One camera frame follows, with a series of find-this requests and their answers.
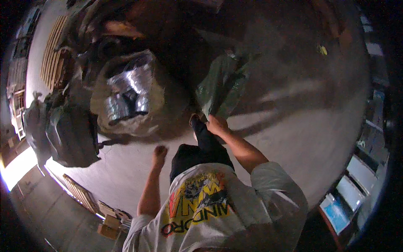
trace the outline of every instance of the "sleeve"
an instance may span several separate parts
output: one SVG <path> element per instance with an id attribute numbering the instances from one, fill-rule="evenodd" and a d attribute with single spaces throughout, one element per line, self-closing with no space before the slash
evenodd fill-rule
<path id="1" fill-rule="evenodd" d="M 153 219 L 154 217 L 150 215 L 140 215 L 131 221 L 129 233 L 123 244 L 123 252 L 138 251 L 141 230 L 143 229 L 143 227 L 147 226 Z"/>
<path id="2" fill-rule="evenodd" d="M 308 203 L 301 188 L 276 162 L 257 166 L 251 173 L 251 185 L 262 200 L 284 250 L 292 251 L 305 224 Z"/>

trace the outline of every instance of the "white t-shirt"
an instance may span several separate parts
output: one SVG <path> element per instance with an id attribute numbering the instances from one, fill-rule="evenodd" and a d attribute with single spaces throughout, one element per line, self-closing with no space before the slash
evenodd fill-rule
<path id="1" fill-rule="evenodd" d="M 218 163 L 184 171 L 155 218 L 133 219 L 123 251 L 293 251 L 307 214 L 303 192 L 275 162 L 257 166 L 251 184 Z"/>

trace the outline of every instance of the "black pants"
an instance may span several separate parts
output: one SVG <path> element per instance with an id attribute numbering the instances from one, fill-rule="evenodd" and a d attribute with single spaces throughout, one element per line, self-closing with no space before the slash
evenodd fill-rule
<path id="1" fill-rule="evenodd" d="M 227 150 L 207 130 L 207 126 L 199 119 L 192 119 L 191 124 L 199 146 L 188 144 L 179 146 L 172 159 L 172 170 L 169 176 L 171 183 L 176 176 L 199 164 L 220 163 L 229 165 L 234 169 Z"/>

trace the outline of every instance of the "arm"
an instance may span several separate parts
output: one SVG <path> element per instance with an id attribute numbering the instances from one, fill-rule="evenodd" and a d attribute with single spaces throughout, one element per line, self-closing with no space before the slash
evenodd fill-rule
<path id="1" fill-rule="evenodd" d="M 252 173 L 256 166 L 269 162 L 257 148 L 232 133 L 223 118 L 210 115 L 208 119 L 209 122 L 206 123 L 207 129 L 228 144 L 235 158 L 249 174 Z"/>
<path id="2" fill-rule="evenodd" d="M 168 149 L 165 146 L 157 146 L 154 150 L 152 168 L 137 207 L 137 216 L 150 215 L 155 217 L 161 208 L 160 173 L 167 153 Z"/>

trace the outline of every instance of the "forearm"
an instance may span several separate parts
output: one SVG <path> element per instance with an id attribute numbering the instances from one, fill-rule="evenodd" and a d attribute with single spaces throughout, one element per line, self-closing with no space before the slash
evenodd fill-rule
<path id="1" fill-rule="evenodd" d="M 219 137 L 228 144 L 235 158 L 249 174 L 256 166 L 269 162 L 256 147 L 231 131 L 223 132 Z"/>
<path id="2" fill-rule="evenodd" d="M 157 216 L 160 208 L 160 171 L 153 168 L 148 175 L 143 194 L 141 195 L 140 202 L 137 207 L 137 216 L 151 215 L 155 217 Z"/>

